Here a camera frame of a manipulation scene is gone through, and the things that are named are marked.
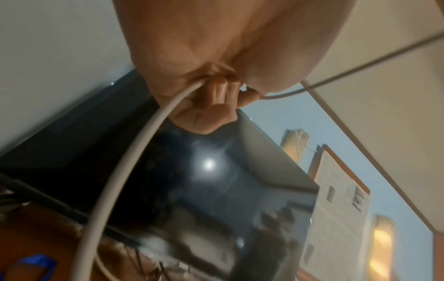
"blue fabric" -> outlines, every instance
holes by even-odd
[[[40,281],[49,281],[54,274],[54,270],[56,269],[57,262],[43,254],[37,254],[33,256],[28,256],[24,259],[19,260],[15,264],[25,263],[31,265],[37,265],[39,267],[43,267],[47,270],[45,276],[43,276]],[[5,278],[6,272],[0,274],[0,281],[3,281]]]

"skin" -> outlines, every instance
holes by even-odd
[[[131,59],[160,106],[206,78],[169,116],[208,134],[236,108],[305,79],[355,0],[114,0]],[[240,92],[241,85],[248,86]]]

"blue wall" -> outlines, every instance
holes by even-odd
[[[310,135],[307,147],[312,150],[327,144],[371,190],[370,211],[395,221],[393,270],[399,279],[432,281],[432,232],[308,93],[260,100],[243,111],[278,145],[285,129],[304,129]],[[305,150],[300,163],[305,172],[313,155]]]

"wall sconce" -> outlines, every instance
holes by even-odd
[[[309,135],[302,129],[285,130],[281,147],[294,162],[299,163],[304,155],[308,138]]]
[[[390,281],[395,223],[389,218],[377,216],[372,231],[367,280]]]

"white ceiling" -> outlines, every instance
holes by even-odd
[[[439,31],[444,17],[434,0],[358,0],[307,80],[314,84]],[[427,220],[444,231],[444,42],[317,92]]]
[[[129,69],[112,1],[0,1],[0,153]]]

